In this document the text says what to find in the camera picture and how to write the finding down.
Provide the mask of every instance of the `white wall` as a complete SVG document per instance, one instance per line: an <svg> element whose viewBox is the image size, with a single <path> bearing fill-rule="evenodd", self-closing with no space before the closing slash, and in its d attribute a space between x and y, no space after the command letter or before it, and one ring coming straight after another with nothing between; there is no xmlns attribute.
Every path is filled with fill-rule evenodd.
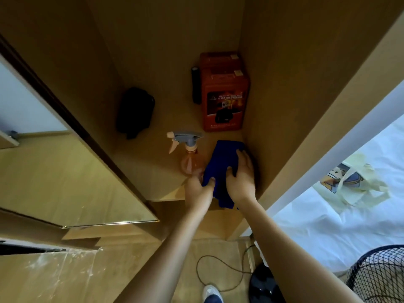
<svg viewBox="0 0 404 303"><path fill-rule="evenodd" d="M64 131L66 127L0 62L0 130Z"/></svg>
<svg viewBox="0 0 404 303"><path fill-rule="evenodd" d="M313 167L310 168L285 194L268 210L272 217L286 205L310 188L327 172L358 150L366 142L388 127L404 114L404 81L396 86L378 105L375 106L351 131L331 148ZM248 228L241 236L250 236Z"/></svg>

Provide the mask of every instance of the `pants leg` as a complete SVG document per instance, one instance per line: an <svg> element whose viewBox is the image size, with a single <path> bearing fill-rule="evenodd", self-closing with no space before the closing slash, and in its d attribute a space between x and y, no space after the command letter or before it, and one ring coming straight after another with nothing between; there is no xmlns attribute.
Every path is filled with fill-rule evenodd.
<svg viewBox="0 0 404 303"><path fill-rule="evenodd" d="M217 295L210 295L205 299L204 303L222 303L222 300Z"/></svg>

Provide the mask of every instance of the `hand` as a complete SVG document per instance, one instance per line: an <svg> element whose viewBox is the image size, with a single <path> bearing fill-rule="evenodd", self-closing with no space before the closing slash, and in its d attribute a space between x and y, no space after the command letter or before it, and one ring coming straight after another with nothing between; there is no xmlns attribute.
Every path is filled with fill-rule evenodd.
<svg viewBox="0 0 404 303"><path fill-rule="evenodd" d="M202 187L198 177L189 178L185 184L185 202L189 210L193 212L203 213L209 209L213 199L213 189L215 188L215 178L210 178L209 183Z"/></svg>
<svg viewBox="0 0 404 303"><path fill-rule="evenodd" d="M236 150L238 156L237 174L233 176L231 167L226 172L227 191L236 205L246 200L255 200L254 168L249 155Z"/></svg>

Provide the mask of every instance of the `folded blue fabric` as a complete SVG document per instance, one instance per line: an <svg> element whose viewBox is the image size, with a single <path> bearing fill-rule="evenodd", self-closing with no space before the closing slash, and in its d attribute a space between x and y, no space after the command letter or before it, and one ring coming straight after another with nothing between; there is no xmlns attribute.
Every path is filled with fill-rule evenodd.
<svg viewBox="0 0 404 303"><path fill-rule="evenodd" d="M244 143L240 141L218 140L212 158L206 166L202 186L206 186L211 177L216 179L213 197L219 200L219 206L232 209L234 202L230 198L226 188L227 167L233 168L233 175L237 172L238 156L237 149L244 150Z"/></svg>

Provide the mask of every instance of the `white bedding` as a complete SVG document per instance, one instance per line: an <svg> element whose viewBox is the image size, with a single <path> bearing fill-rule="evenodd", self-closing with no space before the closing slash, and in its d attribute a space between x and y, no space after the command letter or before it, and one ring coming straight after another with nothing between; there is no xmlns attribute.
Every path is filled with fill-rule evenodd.
<svg viewBox="0 0 404 303"><path fill-rule="evenodd" d="M338 215L310 188L274 216L295 242L332 272L347 270L371 249L404 244L404 116L359 151L388 184L390 199Z"/></svg>

